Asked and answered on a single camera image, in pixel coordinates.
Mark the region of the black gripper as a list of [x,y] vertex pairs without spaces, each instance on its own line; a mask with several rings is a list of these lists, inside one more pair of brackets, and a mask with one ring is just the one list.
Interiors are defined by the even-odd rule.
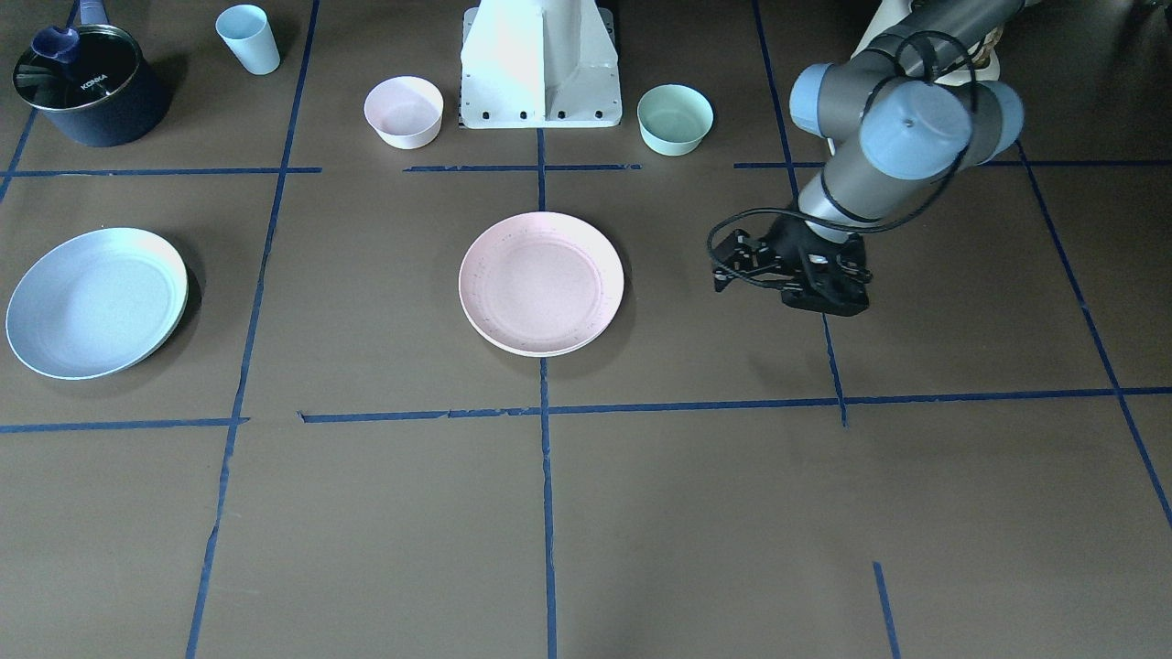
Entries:
[[845,242],[829,242],[806,220],[792,216],[775,217],[761,238],[732,230],[713,247],[713,263],[716,293],[732,281],[756,285],[754,270],[754,276],[781,276],[782,301],[792,308],[853,317],[870,306],[872,274],[861,236],[851,233]]

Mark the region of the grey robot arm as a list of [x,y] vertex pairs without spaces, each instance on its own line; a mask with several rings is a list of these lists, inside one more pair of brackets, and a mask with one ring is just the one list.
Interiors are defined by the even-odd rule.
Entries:
[[813,64],[788,97],[793,125],[834,154],[761,237],[722,220],[706,242],[714,288],[774,288],[784,305],[852,317],[868,308],[865,237],[901,225],[897,210],[933,199],[965,168],[1004,152],[1026,110],[1016,91],[979,79],[975,56],[1023,1],[924,1],[841,64]]

